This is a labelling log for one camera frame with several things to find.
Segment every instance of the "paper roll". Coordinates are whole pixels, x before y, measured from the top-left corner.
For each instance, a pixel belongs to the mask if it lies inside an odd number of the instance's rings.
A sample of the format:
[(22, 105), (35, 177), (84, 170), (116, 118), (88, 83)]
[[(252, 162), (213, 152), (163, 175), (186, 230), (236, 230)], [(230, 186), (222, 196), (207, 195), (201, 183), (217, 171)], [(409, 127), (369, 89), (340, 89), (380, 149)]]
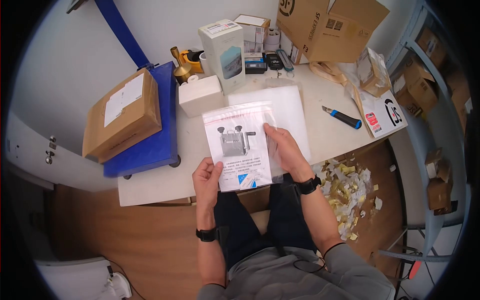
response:
[(280, 49), (280, 43), (276, 45), (264, 44), (264, 51), (277, 51), (278, 49)]
[(187, 79), (187, 82), (190, 83), (197, 80), (198, 80), (198, 75), (192, 75)]
[(210, 67), (208, 66), (207, 55), (205, 52), (200, 54), (200, 65), (202, 66), (202, 70), (204, 71), (206, 77), (213, 75), (212, 71), (210, 71)]
[(280, 44), (280, 32), (276, 29), (270, 28), (268, 30), (267, 38), (264, 41), (264, 45), (276, 45)]

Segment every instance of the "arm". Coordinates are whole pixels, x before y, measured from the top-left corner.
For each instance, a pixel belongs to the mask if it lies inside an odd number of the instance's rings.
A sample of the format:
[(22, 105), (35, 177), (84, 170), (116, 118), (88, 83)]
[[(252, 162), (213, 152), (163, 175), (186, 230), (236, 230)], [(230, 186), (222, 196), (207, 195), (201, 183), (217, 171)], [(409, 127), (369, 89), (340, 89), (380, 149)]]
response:
[[(223, 164), (213, 164), (211, 157), (202, 160), (192, 174), (193, 187), (197, 196), (197, 229), (215, 228), (214, 206), (216, 204), (218, 179)], [(198, 239), (198, 271), (202, 285), (217, 284), (225, 287), (226, 266), (222, 249), (217, 240), (203, 242)]]
[[(295, 182), (305, 182), (315, 177), (297, 142), (287, 130), (274, 129), (267, 123), (264, 129), (265, 133), (278, 144), (280, 166), (290, 173)], [(332, 246), (342, 243), (335, 214), (320, 191), (320, 187), (308, 195), (301, 195), (300, 200), (305, 222), (320, 252), (325, 254)]]

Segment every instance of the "printed product image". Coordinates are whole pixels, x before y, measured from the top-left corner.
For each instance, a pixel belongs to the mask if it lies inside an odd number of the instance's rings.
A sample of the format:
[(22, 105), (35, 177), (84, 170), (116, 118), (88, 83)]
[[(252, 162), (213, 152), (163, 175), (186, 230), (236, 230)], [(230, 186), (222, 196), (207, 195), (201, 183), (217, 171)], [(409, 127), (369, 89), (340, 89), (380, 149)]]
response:
[(235, 131), (229, 130), (227, 133), (225, 127), (218, 127), (220, 133), (220, 142), (222, 143), (223, 156), (241, 156), (247, 154), (247, 150), (250, 150), (249, 136), (256, 135), (256, 132), (241, 132), (242, 126), (235, 126)]
[(230, 79), (241, 73), (243, 64), (241, 59), (241, 48), (231, 46), (220, 55), (220, 64), (224, 79)]

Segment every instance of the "wrist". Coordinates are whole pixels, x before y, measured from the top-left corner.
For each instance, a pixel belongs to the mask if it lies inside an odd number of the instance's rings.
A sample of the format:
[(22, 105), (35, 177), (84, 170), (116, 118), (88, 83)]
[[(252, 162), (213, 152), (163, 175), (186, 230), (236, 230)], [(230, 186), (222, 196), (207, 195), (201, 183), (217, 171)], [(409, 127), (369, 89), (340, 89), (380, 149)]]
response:
[(309, 179), (315, 178), (315, 173), (308, 163), (305, 162), (305, 165), (295, 168), (290, 172), (294, 182), (303, 183)]
[(197, 207), (197, 229), (211, 230), (215, 228), (215, 216), (212, 209), (198, 209)]

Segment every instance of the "black wristband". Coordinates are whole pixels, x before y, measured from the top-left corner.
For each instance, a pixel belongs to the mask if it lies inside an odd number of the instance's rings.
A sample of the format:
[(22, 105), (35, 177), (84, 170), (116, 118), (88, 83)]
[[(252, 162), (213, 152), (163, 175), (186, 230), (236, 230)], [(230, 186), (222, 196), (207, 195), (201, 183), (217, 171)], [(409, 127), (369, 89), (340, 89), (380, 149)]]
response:
[(310, 178), (306, 182), (296, 182), (295, 184), (297, 185), (301, 194), (308, 195), (313, 193), (317, 189), (317, 186), (322, 184), (322, 181), (315, 174), (315, 178)]
[(218, 239), (218, 228), (210, 230), (196, 230), (195, 234), (201, 241), (215, 241)]

